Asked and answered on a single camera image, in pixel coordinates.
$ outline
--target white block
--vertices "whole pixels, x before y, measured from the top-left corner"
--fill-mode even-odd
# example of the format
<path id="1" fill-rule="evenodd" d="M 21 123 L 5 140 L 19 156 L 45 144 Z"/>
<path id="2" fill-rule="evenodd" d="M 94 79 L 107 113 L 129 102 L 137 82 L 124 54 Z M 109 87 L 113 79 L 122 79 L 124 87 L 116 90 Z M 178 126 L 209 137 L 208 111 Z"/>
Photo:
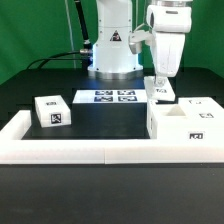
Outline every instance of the white block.
<path id="1" fill-rule="evenodd" d="M 0 140 L 21 140 L 30 126 L 30 111 L 20 110 L 0 131 Z"/>
<path id="2" fill-rule="evenodd" d="M 147 105 L 147 129 L 152 139 L 220 141 L 224 110 L 211 98 L 180 98 L 178 104 Z"/>
<path id="3" fill-rule="evenodd" d="M 145 90 L 147 97 L 150 100 L 174 101 L 175 94 L 170 85 L 168 78 L 163 77 L 164 84 L 161 86 L 155 85 L 155 77 L 147 76 L 144 78 Z"/>
<path id="4" fill-rule="evenodd" d="M 71 124 L 71 112 L 61 96 L 35 97 L 35 107 L 41 127 Z"/>

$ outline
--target warning label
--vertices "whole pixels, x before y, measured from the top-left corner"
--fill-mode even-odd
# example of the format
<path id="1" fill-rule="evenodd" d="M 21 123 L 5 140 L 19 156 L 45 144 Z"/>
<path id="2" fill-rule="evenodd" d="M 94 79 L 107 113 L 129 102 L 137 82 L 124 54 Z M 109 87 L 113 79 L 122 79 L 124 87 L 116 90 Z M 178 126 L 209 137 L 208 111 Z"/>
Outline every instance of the warning label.
<path id="1" fill-rule="evenodd" d="M 117 30 L 115 30 L 113 36 L 110 38 L 110 41 L 121 41 L 121 37 Z"/>

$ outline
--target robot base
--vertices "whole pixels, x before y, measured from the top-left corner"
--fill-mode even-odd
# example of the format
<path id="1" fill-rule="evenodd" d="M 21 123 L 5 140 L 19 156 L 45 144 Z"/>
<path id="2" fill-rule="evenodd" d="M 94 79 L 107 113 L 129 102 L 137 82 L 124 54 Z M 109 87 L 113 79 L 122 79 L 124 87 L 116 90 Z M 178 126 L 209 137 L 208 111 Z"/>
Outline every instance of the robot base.
<path id="1" fill-rule="evenodd" d="M 109 72 L 97 72 L 97 71 L 88 71 L 88 72 L 89 77 L 91 78 L 106 79 L 106 80 L 127 80 L 143 76 L 143 70 L 136 70 L 126 73 L 109 73 Z"/>

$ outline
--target cable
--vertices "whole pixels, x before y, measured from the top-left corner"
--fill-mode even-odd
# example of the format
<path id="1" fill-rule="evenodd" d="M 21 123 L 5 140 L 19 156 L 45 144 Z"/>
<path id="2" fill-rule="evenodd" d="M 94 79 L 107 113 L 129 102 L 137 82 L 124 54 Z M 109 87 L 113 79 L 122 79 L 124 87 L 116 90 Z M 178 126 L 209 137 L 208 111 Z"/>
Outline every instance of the cable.
<path id="1" fill-rule="evenodd" d="M 59 58 L 59 57 L 68 56 L 68 55 L 74 55 L 74 54 L 80 54 L 80 51 L 72 51 L 72 52 L 65 52 L 65 53 L 55 54 L 55 55 L 52 55 L 49 58 Z M 45 61 L 43 61 L 38 66 L 38 69 L 42 68 L 46 63 L 48 63 L 48 60 L 47 59 Z"/>
<path id="2" fill-rule="evenodd" d="M 35 61 L 33 61 L 33 62 L 31 62 L 28 66 L 27 66 L 27 70 L 28 69 L 30 69 L 30 67 L 32 66 L 32 65 L 34 65 L 35 63 L 37 63 L 37 62 L 40 62 L 40 61 L 46 61 L 47 60 L 47 62 L 49 62 L 49 61 L 72 61 L 72 60 L 76 60 L 76 61 L 81 61 L 81 60 L 83 60 L 83 59 L 86 59 L 86 60 L 88 60 L 88 58 L 41 58 L 41 59 L 38 59 L 38 60 L 35 60 Z"/>
<path id="3" fill-rule="evenodd" d="M 135 27 L 137 27 L 138 26 L 138 13 L 139 13 L 139 8 L 138 8 L 138 0 L 136 0 L 136 5 L 135 5 L 135 7 L 136 7 L 136 14 L 135 14 Z"/>
<path id="4" fill-rule="evenodd" d="M 74 51 L 74 44 L 73 44 L 73 34 L 72 34 L 72 26 L 71 26 L 71 18 L 69 13 L 69 7 L 68 7 L 68 0 L 65 0 L 65 8 L 66 8 L 66 14 L 67 14 L 67 20 L 68 20 L 68 28 L 69 28 L 69 34 L 70 34 L 70 43 L 71 43 L 71 49 Z"/>

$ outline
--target white foam block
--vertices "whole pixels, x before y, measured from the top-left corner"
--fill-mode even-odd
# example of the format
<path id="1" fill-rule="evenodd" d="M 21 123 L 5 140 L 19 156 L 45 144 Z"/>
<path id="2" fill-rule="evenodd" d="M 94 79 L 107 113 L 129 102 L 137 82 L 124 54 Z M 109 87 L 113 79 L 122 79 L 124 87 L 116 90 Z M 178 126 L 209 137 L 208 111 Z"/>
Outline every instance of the white foam block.
<path id="1" fill-rule="evenodd" d="M 211 98 L 180 98 L 178 104 L 148 102 L 147 129 L 152 139 L 219 141 L 224 132 L 224 110 Z"/>
<path id="2" fill-rule="evenodd" d="M 21 140 L 30 126 L 30 111 L 20 110 L 0 131 L 0 140 Z"/>
<path id="3" fill-rule="evenodd" d="M 71 112 L 60 95 L 35 97 L 35 107 L 41 127 L 71 124 Z"/>

